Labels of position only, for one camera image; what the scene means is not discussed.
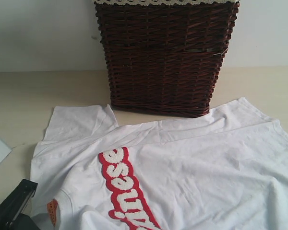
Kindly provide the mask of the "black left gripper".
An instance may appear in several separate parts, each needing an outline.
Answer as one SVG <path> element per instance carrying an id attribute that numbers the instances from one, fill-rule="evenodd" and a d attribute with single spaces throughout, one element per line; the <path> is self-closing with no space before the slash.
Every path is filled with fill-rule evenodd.
<path id="1" fill-rule="evenodd" d="M 23 179 L 0 203 L 0 230 L 38 230 L 30 216 L 23 210 L 34 196 L 38 183 Z"/>

